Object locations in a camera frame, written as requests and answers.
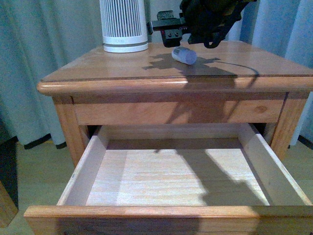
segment white cylinder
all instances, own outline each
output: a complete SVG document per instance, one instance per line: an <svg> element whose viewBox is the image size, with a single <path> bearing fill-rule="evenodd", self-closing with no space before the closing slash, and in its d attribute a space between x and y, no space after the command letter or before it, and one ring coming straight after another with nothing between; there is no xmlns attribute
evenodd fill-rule
<svg viewBox="0 0 313 235"><path fill-rule="evenodd" d="M124 53L148 48L143 0L100 0L100 10L105 51Z"/></svg>
<svg viewBox="0 0 313 235"><path fill-rule="evenodd" d="M172 57L179 62L192 65L197 60L197 53L185 47L176 47L172 51Z"/></svg>

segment open drawer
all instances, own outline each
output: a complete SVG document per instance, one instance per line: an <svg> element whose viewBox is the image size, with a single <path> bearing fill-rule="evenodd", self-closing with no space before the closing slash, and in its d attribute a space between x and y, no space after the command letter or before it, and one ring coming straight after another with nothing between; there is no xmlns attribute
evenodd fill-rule
<svg viewBox="0 0 313 235"><path fill-rule="evenodd" d="M102 127L38 235L310 235L313 207L252 125Z"/></svg>

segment white curtain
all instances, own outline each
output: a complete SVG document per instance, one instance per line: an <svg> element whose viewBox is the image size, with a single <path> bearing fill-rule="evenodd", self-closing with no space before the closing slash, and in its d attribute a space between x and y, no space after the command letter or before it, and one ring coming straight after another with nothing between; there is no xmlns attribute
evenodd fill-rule
<svg viewBox="0 0 313 235"><path fill-rule="evenodd" d="M147 21L164 10L178 17L180 2L145 0ZM312 12L312 0L258 0L249 3L227 39L313 68ZM65 141L51 98L39 94L36 84L102 44L101 35L99 0L0 1L0 124L10 135L22 144L48 133L55 144ZM160 34L150 41L161 42ZM313 133L310 105L295 136Z"/></svg>

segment drawer front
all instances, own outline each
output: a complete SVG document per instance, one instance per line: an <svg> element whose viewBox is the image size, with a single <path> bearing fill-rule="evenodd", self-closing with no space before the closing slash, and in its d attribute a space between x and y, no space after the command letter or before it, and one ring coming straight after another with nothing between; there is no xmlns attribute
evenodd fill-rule
<svg viewBox="0 0 313 235"><path fill-rule="evenodd" d="M177 207L32 206L25 216L35 235L310 235L313 230L313 208L307 206L183 212Z"/></svg>
<svg viewBox="0 0 313 235"><path fill-rule="evenodd" d="M80 125L277 122L286 93L74 97Z"/></svg>

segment wooden drawer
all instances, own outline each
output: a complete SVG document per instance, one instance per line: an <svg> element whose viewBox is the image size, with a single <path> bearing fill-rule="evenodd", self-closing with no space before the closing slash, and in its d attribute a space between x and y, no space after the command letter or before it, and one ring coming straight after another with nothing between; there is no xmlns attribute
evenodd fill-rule
<svg viewBox="0 0 313 235"><path fill-rule="evenodd" d="M249 124L102 127L37 235L310 235L312 203Z"/></svg>
<svg viewBox="0 0 313 235"><path fill-rule="evenodd" d="M74 96L79 125L277 122L286 93L156 93Z"/></svg>

